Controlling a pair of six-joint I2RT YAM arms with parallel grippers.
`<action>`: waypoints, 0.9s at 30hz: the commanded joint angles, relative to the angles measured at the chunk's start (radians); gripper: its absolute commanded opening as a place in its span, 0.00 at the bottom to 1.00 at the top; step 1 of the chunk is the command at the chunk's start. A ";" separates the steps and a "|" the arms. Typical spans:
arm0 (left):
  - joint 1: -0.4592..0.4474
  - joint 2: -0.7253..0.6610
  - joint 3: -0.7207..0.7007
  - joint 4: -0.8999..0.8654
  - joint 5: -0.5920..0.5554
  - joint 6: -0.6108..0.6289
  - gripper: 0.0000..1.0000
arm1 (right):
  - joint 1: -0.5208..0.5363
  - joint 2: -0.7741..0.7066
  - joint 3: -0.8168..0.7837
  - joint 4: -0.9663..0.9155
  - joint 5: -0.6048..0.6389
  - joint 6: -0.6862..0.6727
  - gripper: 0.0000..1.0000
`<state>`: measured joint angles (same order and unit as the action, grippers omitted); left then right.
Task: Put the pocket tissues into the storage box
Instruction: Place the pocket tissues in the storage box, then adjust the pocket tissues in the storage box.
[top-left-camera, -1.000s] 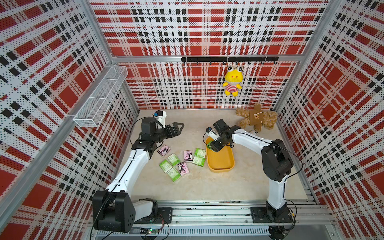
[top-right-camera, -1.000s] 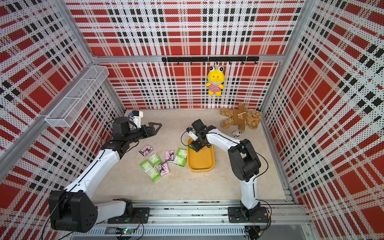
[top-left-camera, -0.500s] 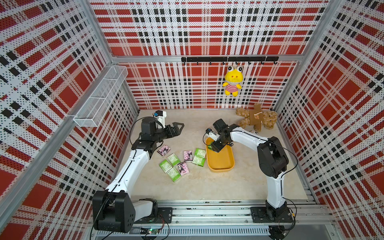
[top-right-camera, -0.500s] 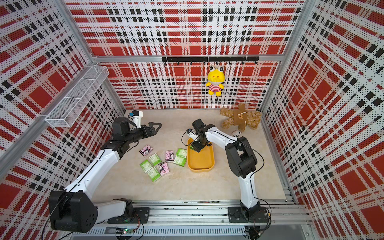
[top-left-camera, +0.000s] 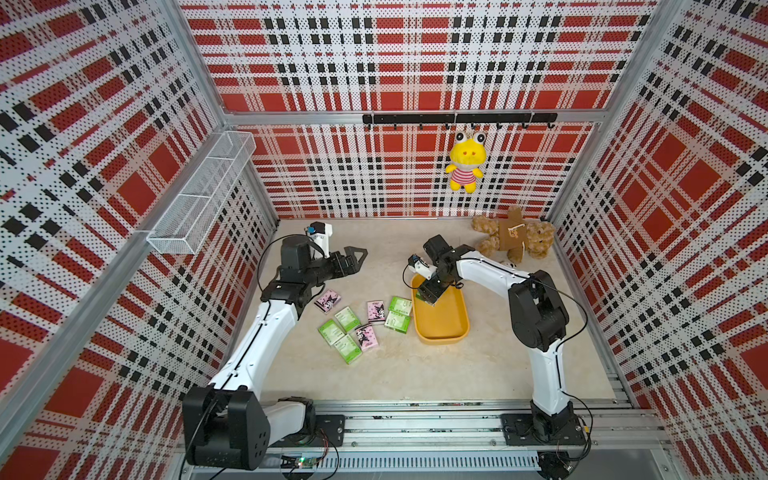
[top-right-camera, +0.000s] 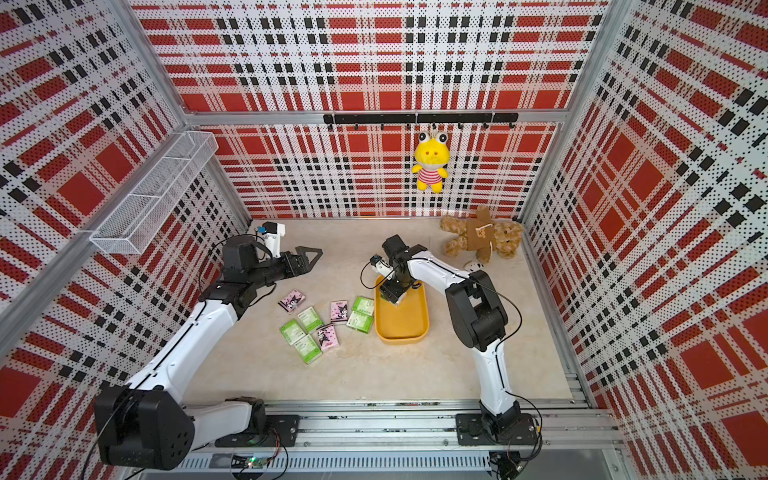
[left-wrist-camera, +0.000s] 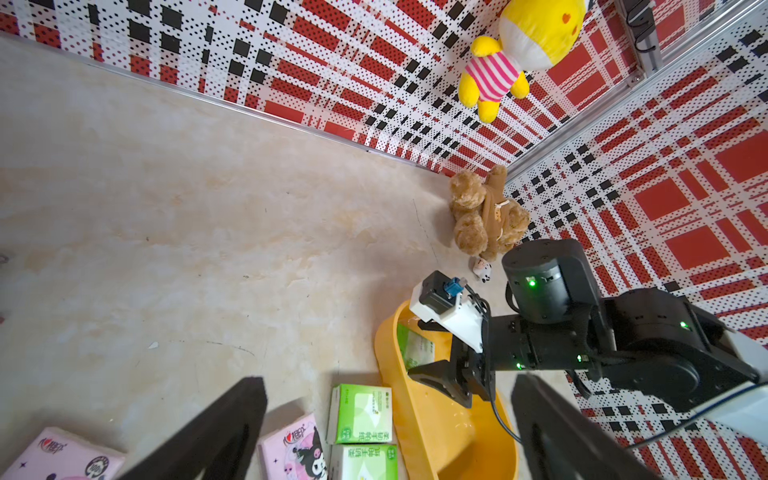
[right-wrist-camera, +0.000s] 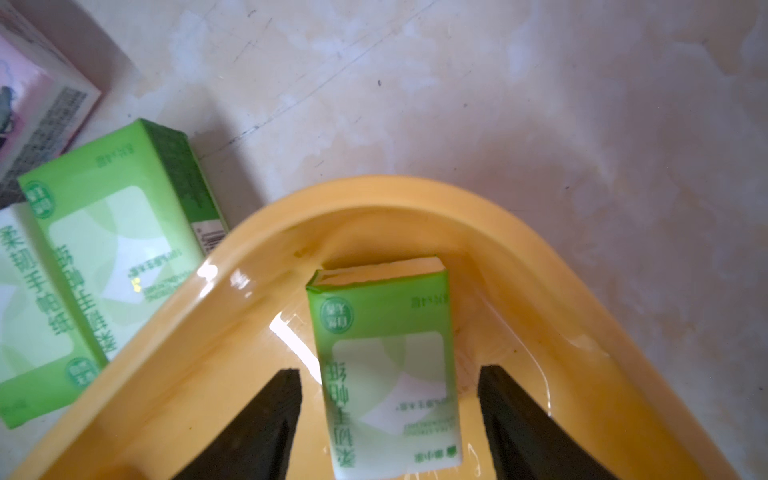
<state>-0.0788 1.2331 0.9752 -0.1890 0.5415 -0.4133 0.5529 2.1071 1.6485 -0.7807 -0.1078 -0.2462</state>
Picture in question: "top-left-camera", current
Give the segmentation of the yellow plastic storage box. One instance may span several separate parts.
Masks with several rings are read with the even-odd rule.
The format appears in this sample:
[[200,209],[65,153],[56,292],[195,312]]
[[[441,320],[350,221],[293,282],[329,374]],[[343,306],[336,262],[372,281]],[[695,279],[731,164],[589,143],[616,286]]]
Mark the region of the yellow plastic storage box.
[[425,302],[417,290],[411,291],[412,317],[420,341],[427,345],[449,345],[463,340],[470,321],[461,290],[449,287],[434,304]]

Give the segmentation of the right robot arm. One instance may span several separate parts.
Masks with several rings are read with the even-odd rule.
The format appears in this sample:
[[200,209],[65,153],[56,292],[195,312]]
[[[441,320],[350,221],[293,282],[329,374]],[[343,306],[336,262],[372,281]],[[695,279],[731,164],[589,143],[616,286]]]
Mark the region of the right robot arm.
[[450,246],[436,235],[424,244],[430,261],[414,254],[408,269],[423,277],[421,300],[434,305],[451,287],[474,282],[508,302],[512,331],[528,348],[533,378],[531,435],[553,444],[578,424],[566,392],[564,343],[570,321],[560,291],[542,270],[527,273],[487,258],[468,245]]

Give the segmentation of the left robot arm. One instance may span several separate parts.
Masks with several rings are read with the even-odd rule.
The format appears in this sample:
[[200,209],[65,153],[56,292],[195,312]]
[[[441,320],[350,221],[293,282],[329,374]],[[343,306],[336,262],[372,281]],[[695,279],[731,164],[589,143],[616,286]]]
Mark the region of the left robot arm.
[[261,303],[244,339],[205,386],[182,401],[184,459],[192,466],[254,470],[273,444],[312,440],[317,431],[312,400],[286,397],[264,406],[263,384],[301,314],[326,284],[358,273],[368,252],[329,248],[329,234],[280,238],[280,263],[262,287]]

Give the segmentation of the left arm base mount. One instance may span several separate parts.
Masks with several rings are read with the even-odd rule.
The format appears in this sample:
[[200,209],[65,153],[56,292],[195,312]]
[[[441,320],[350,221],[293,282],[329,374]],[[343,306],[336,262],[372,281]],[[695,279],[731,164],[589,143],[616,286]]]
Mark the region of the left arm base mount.
[[346,417],[344,415],[318,415],[314,429],[290,435],[284,442],[291,447],[324,447],[327,440],[335,447],[341,447],[345,437]]

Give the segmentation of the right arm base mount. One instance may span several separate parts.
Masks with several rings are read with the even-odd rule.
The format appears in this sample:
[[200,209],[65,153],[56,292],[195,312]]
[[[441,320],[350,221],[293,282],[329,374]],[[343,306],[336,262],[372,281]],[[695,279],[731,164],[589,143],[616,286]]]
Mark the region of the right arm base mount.
[[585,446],[585,432],[575,415],[549,421],[532,414],[503,414],[501,431],[508,446]]

